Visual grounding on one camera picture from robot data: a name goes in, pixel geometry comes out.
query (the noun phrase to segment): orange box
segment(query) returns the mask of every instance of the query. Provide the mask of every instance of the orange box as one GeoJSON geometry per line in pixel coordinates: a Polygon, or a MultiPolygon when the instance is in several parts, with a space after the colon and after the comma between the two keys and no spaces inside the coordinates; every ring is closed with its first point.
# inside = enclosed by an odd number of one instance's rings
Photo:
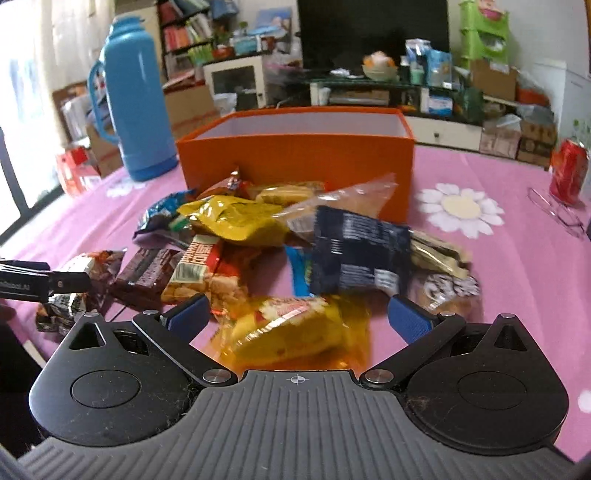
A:
{"type": "Polygon", "coordinates": [[[236,166],[254,184],[319,180],[330,190],[396,175],[380,218],[405,223],[414,137],[392,108],[312,107],[237,112],[177,141],[188,188],[205,189],[236,166]]]}

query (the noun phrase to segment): pink tablecloth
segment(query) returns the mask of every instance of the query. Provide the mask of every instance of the pink tablecloth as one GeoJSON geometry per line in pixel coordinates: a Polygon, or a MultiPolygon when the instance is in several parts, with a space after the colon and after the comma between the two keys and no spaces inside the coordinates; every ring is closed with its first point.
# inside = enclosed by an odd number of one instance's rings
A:
{"type": "MultiPolygon", "coordinates": [[[[176,169],[127,196],[107,197],[106,192],[124,177],[125,172],[119,171],[78,199],[62,221],[24,245],[18,258],[47,261],[58,268],[81,252],[130,247],[128,259],[135,251],[131,235],[139,215],[155,200],[183,189],[185,184],[176,169]]],[[[528,187],[546,192],[549,180],[548,173],[539,168],[512,161],[417,147],[415,193],[435,189],[438,183],[485,192],[504,210],[504,225],[493,226],[492,235],[481,234],[478,239],[469,239],[460,230],[445,233],[427,222],[428,214],[418,211],[418,202],[413,202],[409,223],[471,250],[483,290],[484,320],[491,322],[501,312],[515,313],[536,339],[570,397],[569,415],[557,446],[578,460],[591,450],[591,375],[587,370],[591,365],[591,242],[570,236],[527,199],[528,187]]],[[[589,220],[587,212],[581,217],[589,220]]],[[[254,292],[291,294],[291,273],[284,257],[279,255],[272,261],[277,263],[277,276],[259,278],[254,292]]],[[[19,338],[31,339],[49,357],[57,345],[36,331],[35,305],[12,305],[17,308],[17,318],[11,326],[19,338]]],[[[215,325],[210,324],[192,345],[203,346],[214,330],[215,325]]],[[[405,346],[383,314],[373,318],[371,332],[375,363],[405,346]]]]}

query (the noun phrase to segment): window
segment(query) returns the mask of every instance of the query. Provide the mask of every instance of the window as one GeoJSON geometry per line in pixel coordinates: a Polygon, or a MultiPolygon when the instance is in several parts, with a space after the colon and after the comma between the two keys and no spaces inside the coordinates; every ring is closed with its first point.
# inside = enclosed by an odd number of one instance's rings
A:
{"type": "Polygon", "coordinates": [[[34,10],[31,0],[0,3],[0,244],[61,192],[34,36],[16,21],[34,10]]]}

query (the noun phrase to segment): blue thermos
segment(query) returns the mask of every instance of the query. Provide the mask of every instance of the blue thermos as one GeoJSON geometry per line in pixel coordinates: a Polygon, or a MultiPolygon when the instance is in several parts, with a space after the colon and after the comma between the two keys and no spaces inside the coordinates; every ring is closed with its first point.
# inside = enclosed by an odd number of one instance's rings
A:
{"type": "Polygon", "coordinates": [[[90,70],[88,91],[99,135],[118,145],[123,164],[135,181],[172,170],[177,149],[152,37],[139,17],[123,17],[111,25],[99,60],[90,70]],[[103,70],[109,113],[116,135],[105,131],[96,101],[94,79],[103,70]]]}

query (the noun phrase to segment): chips bag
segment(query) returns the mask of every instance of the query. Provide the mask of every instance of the chips bag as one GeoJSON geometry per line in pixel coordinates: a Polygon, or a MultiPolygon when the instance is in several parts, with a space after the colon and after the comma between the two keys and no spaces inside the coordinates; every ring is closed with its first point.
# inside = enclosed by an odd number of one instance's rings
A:
{"type": "Polygon", "coordinates": [[[273,217],[279,205],[237,197],[212,196],[182,205],[178,212],[197,228],[249,247],[280,247],[289,229],[273,217]]]}
{"type": "Polygon", "coordinates": [[[261,297],[217,319],[206,353],[237,374],[368,367],[369,311],[360,297],[261,297]]]}

